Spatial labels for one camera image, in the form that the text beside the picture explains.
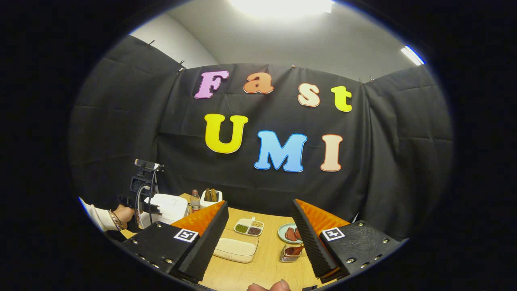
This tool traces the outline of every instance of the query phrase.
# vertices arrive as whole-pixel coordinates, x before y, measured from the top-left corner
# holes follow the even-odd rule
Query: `meat slice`
[[[288,228],[285,232],[285,238],[290,241],[296,241],[296,235],[294,234],[294,229],[292,227]]]
[[[298,231],[298,228],[294,230],[294,235],[297,239],[301,240],[300,232]]]

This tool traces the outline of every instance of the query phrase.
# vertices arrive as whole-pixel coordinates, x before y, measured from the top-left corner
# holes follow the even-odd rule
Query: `white wall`
[[[163,13],[137,28],[130,35],[150,43],[177,62],[185,61],[187,68],[217,65],[206,48],[169,15]]]

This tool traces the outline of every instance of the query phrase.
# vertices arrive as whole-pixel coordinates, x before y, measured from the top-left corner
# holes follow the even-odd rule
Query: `wooden table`
[[[190,202],[189,194],[182,194],[180,197]],[[292,291],[300,291],[305,287],[314,285],[321,287],[335,281],[322,284],[314,276],[305,250],[302,256],[293,263],[279,261],[280,251],[286,242],[278,237],[278,228],[287,223],[294,223],[292,217],[260,214],[231,207],[228,208],[228,212],[227,229],[233,229],[239,219],[250,219],[253,216],[264,223],[264,230],[258,237],[260,241],[255,257],[250,263],[243,264],[212,256],[204,279],[199,282],[200,285],[216,290],[244,291],[252,283],[270,288],[280,279],[284,279],[289,283]],[[122,233],[126,238],[134,235],[127,230],[123,230]]]

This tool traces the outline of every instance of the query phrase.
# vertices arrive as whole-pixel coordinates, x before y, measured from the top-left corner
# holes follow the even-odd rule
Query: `bracelet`
[[[113,223],[115,224],[117,229],[119,231],[122,230],[122,227],[121,227],[122,223],[120,223],[120,220],[118,219],[117,215],[115,215],[115,213],[111,212],[111,210],[108,210],[108,212],[110,213],[111,219],[113,220]]]

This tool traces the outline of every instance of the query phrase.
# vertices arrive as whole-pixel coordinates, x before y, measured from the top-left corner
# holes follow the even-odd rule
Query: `black curtain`
[[[425,66],[361,84],[306,68],[228,64],[186,69],[152,46],[129,36],[101,60],[87,79],[71,122],[71,160],[78,195],[97,206],[113,205],[128,191],[135,158],[166,166],[158,175],[163,193],[180,195],[214,187],[231,207],[288,215],[299,198],[348,221],[361,219],[395,238],[410,236],[440,199],[452,159],[452,132],[445,98]],[[230,76],[208,99],[195,99],[201,74]],[[270,94],[247,94],[246,77],[272,76]],[[298,86],[318,86],[320,104],[302,106]],[[334,105],[336,86],[352,93],[350,112]],[[205,144],[204,116],[225,116],[220,140],[232,136],[232,115],[244,115],[240,149],[216,153]],[[258,170],[261,130],[282,145],[306,135],[302,172]],[[341,170],[324,172],[322,135],[343,137]]]

